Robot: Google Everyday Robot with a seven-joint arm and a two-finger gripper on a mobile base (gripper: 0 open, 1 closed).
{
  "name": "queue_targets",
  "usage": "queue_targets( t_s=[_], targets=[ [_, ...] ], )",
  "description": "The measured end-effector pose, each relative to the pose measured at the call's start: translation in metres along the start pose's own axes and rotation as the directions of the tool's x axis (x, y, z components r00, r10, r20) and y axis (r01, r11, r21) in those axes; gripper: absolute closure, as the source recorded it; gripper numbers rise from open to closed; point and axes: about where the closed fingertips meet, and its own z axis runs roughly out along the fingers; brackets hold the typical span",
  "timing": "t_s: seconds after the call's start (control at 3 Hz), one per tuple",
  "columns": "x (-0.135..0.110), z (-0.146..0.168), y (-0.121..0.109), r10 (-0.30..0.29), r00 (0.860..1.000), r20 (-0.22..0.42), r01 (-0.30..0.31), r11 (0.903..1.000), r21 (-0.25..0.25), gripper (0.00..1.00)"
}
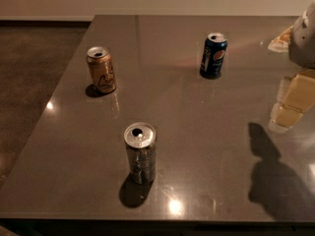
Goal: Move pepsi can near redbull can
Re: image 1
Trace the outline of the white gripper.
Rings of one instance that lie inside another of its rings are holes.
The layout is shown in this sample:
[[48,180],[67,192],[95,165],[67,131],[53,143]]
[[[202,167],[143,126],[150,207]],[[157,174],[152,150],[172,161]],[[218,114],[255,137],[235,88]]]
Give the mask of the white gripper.
[[[315,68],[315,2],[309,4],[293,27],[284,30],[268,45],[268,49],[284,53],[304,68]],[[269,129],[274,133],[290,130],[315,104],[315,71],[305,70],[281,80],[270,115]]]

